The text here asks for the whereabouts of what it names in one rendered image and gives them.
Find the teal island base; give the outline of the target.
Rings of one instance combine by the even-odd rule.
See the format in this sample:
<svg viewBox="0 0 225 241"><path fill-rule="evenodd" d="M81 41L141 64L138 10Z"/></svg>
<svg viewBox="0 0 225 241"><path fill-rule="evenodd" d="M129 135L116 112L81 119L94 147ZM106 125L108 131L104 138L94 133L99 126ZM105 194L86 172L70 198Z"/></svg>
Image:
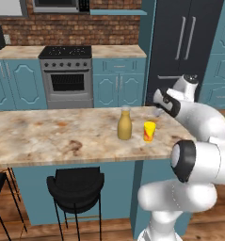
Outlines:
<svg viewBox="0 0 225 241"><path fill-rule="evenodd" d="M138 206L141 185L173 179L168 159L106 162L96 165L104 174L101 202L84 213L85 218L100 214L104 219L128 217L133 237L147 227L150 213ZM46 178L56 174L57 166L15 168L14 174L24 200L25 210L33 225L55 224L63 212L55 208Z"/></svg>

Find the silver oven with black hob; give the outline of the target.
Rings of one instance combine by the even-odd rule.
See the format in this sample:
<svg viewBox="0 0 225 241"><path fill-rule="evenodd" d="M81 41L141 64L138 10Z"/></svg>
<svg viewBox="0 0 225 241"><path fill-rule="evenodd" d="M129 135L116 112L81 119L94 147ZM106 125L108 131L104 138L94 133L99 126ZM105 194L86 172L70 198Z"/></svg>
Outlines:
<svg viewBox="0 0 225 241"><path fill-rule="evenodd" d="M45 46L39 55L49 109L92 108L90 46Z"/></svg>

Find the teal base cupboards with drawer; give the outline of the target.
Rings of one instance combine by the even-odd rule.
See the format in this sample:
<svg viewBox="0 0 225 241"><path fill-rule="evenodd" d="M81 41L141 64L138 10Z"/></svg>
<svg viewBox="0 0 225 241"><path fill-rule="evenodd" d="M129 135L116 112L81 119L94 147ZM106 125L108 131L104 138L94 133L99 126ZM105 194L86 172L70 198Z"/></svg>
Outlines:
<svg viewBox="0 0 225 241"><path fill-rule="evenodd" d="M93 58L93 101L95 107L142 105L144 57Z"/></svg>

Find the teal base cupboards with arched doors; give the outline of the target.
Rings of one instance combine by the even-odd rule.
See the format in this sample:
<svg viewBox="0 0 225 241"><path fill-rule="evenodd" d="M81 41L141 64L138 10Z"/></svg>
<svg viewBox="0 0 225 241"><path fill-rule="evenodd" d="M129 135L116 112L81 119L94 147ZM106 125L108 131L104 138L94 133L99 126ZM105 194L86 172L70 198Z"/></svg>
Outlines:
<svg viewBox="0 0 225 241"><path fill-rule="evenodd" d="M0 59L0 111L46 108L40 62Z"/></svg>

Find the silver microwave oven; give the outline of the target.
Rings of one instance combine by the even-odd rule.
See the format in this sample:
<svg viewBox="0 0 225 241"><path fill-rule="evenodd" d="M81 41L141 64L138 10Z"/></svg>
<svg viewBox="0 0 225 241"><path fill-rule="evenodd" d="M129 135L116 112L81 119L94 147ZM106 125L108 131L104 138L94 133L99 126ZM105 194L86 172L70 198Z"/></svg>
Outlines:
<svg viewBox="0 0 225 241"><path fill-rule="evenodd" d="M33 0L36 13L89 13L89 0Z"/></svg>

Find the teal tall side panel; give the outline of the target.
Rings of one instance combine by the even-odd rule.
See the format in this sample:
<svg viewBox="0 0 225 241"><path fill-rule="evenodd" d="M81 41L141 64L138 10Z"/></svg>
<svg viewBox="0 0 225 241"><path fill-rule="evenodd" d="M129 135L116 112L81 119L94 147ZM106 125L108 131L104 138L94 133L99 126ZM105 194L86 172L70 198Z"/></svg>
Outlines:
<svg viewBox="0 0 225 241"><path fill-rule="evenodd" d="M142 97L142 104L145 104L153 42L153 26L156 12L156 0L142 0L141 9L146 12L146 15L140 16L140 28L138 35L138 45L147 56L145 62L144 88Z"/></svg>

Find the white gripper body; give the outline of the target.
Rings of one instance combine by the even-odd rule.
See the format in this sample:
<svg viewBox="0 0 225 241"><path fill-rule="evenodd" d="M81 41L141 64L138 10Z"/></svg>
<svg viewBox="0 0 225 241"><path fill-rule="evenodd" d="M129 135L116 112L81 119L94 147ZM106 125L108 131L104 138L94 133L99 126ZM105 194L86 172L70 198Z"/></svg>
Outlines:
<svg viewBox="0 0 225 241"><path fill-rule="evenodd" d="M164 102L165 91L158 88L153 95L153 103L157 107L166 107L167 104Z"/></svg>

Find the grey framed window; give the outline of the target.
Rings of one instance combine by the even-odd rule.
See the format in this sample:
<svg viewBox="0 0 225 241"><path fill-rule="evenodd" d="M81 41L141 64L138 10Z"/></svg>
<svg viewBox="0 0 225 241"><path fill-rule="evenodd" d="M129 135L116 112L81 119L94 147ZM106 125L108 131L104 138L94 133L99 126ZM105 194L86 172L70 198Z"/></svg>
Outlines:
<svg viewBox="0 0 225 241"><path fill-rule="evenodd" d="M0 0L0 17L27 17L26 0Z"/></svg>

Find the black fridge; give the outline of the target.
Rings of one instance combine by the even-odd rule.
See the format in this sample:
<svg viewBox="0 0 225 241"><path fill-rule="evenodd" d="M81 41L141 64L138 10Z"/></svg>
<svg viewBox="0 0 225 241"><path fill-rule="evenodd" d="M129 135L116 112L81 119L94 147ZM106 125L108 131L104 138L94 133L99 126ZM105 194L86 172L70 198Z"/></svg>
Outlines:
<svg viewBox="0 0 225 241"><path fill-rule="evenodd" d="M184 74L203 80L224 0L157 0L146 104Z"/></svg>

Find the teal tall cupboards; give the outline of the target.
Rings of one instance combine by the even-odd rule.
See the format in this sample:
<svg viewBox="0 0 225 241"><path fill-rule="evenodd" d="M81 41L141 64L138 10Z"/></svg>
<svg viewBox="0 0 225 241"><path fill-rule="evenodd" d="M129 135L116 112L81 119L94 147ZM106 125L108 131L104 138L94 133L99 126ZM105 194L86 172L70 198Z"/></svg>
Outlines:
<svg viewBox="0 0 225 241"><path fill-rule="evenodd" d="M225 109L225 0L202 82L199 102Z"/></svg>

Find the yellow juice pitcher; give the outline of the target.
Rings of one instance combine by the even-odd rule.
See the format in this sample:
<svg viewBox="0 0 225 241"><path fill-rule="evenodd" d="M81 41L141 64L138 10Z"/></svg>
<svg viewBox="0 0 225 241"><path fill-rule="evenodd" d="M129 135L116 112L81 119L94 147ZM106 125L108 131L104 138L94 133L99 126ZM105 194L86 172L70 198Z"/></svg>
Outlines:
<svg viewBox="0 0 225 241"><path fill-rule="evenodd" d="M121 117L118 122L118 138L128 140L132 135L132 121L130 118L130 107L124 105L121 108Z"/></svg>

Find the teal wall shelf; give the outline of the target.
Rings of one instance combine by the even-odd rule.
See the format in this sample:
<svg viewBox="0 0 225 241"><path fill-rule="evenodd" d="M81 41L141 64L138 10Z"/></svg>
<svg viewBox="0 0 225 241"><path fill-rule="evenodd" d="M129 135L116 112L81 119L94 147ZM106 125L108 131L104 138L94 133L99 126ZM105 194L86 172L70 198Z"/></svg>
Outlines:
<svg viewBox="0 0 225 241"><path fill-rule="evenodd" d="M91 9L90 15L136 15L146 16L147 12L142 9Z"/></svg>

